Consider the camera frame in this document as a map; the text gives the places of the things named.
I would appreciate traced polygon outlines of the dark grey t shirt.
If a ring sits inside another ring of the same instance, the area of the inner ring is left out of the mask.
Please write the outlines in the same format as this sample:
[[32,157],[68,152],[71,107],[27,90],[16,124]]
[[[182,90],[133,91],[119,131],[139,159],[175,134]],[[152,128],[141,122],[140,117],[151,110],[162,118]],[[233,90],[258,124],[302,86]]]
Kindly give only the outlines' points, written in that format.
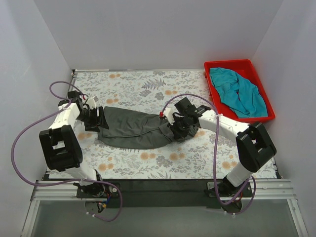
[[109,129],[101,128],[98,140],[116,148],[155,149],[190,140],[198,132],[192,126],[186,137],[175,138],[168,121],[159,115],[116,107],[105,107],[104,114]]

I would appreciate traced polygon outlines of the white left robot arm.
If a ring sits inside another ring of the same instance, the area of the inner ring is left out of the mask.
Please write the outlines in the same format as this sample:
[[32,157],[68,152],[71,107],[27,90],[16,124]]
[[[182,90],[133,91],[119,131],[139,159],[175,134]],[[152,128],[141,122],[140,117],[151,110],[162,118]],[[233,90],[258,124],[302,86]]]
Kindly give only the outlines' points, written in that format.
[[50,170],[64,172],[78,181],[75,186],[93,197],[101,197],[106,192],[100,182],[101,175],[83,160],[83,153],[74,133],[76,121],[81,121],[85,131],[99,132],[108,129],[104,109],[97,107],[97,97],[89,98],[78,91],[68,92],[68,98],[58,104],[53,124],[39,133],[39,140],[46,164]]

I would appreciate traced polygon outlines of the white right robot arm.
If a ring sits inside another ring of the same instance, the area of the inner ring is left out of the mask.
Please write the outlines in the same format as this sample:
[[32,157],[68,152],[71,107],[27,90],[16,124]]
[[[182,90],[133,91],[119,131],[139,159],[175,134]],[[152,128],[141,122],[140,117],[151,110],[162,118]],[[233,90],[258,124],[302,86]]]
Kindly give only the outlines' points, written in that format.
[[208,106],[196,107],[186,97],[174,106],[176,111],[165,108],[160,115],[167,118],[175,138],[184,138],[190,128],[197,126],[213,131],[216,138],[223,136],[237,146],[239,162],[221,182],[214,181],[213,188],[207,191],[209,194],[235,196],[241,193],[250,176],[277,153],[266,128],[260,122],[248,124],[233,120]]

